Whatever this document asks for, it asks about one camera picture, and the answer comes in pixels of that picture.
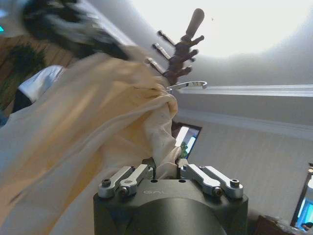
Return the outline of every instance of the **dark hair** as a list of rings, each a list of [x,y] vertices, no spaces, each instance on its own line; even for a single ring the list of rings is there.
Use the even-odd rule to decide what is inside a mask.
[[[307,226],[309,228],[313,227],[313,223],[312,222],[303,223],[303,224],[301,224],[301,226],[302,225],[305,225],[305,226]]]

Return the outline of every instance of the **white shirt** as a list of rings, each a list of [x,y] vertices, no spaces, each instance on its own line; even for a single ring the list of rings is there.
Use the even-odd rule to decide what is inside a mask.
[[[60,65],[49,66],[20,84],[19,90],[34,103],[58,80],[64,69]]]

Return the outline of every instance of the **person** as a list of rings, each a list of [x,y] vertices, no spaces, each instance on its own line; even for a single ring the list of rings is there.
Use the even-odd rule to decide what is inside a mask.
[[[313,223],[312,222],[307,222],[301,224],[301,227],[304,228],[305,231],[312,231]]]
[[[52,65],[24,81],[16,91],[12,113],[32,105],[59,79],[64,69],[63,66]]]

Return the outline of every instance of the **window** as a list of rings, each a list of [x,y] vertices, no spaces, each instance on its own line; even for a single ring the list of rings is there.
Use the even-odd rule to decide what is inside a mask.
[[[192,148],[195,145],[197,137],[200,133],[201,127],[187,125],[183,123],[175,123],[172,124],[172,135],[176,138],[175,146],[181,146],[182,158],[188,159],[189,154],[191,153]]]

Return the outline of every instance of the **wooden furniture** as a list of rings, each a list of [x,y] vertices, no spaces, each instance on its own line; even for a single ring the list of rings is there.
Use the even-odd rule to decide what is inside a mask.
[[[278,221],[275,218],[271,218],[268,216],[259,216],[257,221],[256,230],[254,235],[298,235],[302,234],[302,232],[298,228],[294,228],[294,232],[285,232],[283,231],[279,225]]]

